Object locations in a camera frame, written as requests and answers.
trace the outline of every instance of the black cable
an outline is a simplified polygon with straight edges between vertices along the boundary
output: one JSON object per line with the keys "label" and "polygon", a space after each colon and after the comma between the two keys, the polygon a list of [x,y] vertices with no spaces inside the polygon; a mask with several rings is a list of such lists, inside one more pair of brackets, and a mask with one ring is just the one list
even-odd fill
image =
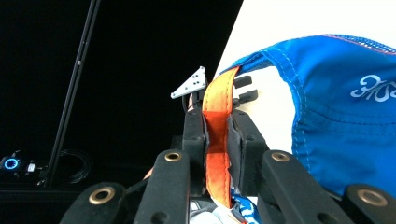
{"label": "black cable", "polygon": [[81,180],[85,179],[92,170],[93,160],[87,153],[85,153],[83,151],[75,150],[75,149],[66,149],[66,150],[61,151],[60,156],[61,157],[62,156],[75,156],[82,161],[81,169],[77,173],[75,173],[69,177],[69,183],[71,183],[71,184],[76,184],[76,183],[80,182]]}

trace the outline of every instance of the blue cap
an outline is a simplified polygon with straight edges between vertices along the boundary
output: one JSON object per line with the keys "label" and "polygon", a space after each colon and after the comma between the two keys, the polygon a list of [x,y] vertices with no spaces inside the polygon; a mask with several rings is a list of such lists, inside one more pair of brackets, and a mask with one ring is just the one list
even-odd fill
{"label": "blue cap", "polygon": [[396,49],[316,35],[280,42],[232,67],[241,66],[240,75],[271,65],[289,84],[296,109],[292,152],[319,184],[340,195],[350,184],[368,184],[396,197]]}

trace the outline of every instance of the metal bracket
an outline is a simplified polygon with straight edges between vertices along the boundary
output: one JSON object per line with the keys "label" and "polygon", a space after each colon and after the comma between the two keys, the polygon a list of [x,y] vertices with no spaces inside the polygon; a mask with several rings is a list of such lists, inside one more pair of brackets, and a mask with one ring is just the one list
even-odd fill
{"label": "metal bracket", "polygon": [[171,98],[187,95],[206,88],[205,68],[200,67],[192,76],[189,77],[177,90],[171,93]]}

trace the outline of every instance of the orange strap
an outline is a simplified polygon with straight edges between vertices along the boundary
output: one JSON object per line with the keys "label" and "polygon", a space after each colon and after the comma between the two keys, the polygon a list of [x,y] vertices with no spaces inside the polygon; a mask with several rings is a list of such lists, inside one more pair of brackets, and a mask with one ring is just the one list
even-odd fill
{"label": "orange strap", "polygon": [[209,149],[206,154],[206,188],[210,195],[224,206],[231,208],[230,160],[227,154],[227,118],[233,110],[233,78],[235,67],[216,78],[207,87],[204,96],[203,114],[209,134]]}

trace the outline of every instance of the blue led ring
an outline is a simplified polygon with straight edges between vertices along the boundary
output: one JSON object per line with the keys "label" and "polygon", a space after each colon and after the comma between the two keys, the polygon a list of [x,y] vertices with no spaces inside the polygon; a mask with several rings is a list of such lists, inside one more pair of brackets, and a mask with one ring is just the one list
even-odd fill
{"label": "blue led ring", "polygon": [[6,162],[4,162],[4,166],[6,167],[6,169],[8,170],[12,170],[17,168],[19,162],[15,159],[7,159]]}

